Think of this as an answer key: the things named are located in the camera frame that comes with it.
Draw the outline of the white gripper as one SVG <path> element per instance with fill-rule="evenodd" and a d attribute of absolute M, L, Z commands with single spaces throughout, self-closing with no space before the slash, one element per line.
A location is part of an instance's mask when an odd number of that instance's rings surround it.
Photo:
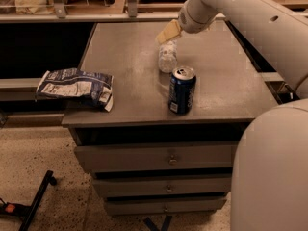
<path fill-rule="evenodd" d="M 171 20 L 157 35 L 156 41 L 159 44 L 164 44 L 178 39 L 182 30 L 189 34 L 197 34 L 207 29 L 219 13 L 220 9 L 208 5 L 202 0 L 187 0 L 179 12 L 178 21 Z"/>

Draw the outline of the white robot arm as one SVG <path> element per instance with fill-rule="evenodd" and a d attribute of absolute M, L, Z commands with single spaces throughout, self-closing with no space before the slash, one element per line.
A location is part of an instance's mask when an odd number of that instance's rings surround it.
<path fill-rule="evenodd" d="M 158 42 L 195 34 L 218 13 L 273 67 L 261 74 L 292 100 L 245 129 L 236 149 L 231 231 L 308 231 L 308 19 L 273 0 L 188 0 Z"/>

